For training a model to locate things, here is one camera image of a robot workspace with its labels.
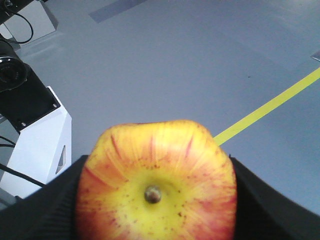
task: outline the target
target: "apple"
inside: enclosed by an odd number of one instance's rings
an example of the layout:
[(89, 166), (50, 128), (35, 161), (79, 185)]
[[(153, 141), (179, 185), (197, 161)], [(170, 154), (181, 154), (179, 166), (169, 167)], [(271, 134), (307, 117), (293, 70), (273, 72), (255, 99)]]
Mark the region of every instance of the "apple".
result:
[(80, 240), (231, 240), (232, 162), (191, 120), (120, 124), (98, 139), (80, 175)]

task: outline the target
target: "yellow tape line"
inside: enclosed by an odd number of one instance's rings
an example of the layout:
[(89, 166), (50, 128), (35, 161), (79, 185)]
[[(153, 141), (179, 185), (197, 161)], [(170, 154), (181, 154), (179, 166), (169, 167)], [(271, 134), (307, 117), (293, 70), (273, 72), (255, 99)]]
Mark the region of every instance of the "yellow tape line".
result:
[(249, 115), (245, 116), (244, 118), (227, 128), (223, 132), (219, 133), (217, 136), (214, 137), (215, 142), (218, 145), (225, 143), (226, 141), (240, 133), (242, 130), (246, 129), (251, 124), (255, 123), (256, 121), (270, 113), (272, 110), (276, 109), (281, 104), (285, 103), (290, 98), (297, 95), (299, 92), (301, 92), (306, 87), (310, 86), (318, 79), (320, 79), (320, 68), (316, 69), (308, 76), (304, 77), (296, 84), (289, 87), (287, 90), (280, 93), (278, 96), (271, 99), (270, 101), (268, 101), (267, 103), (265, 103)]

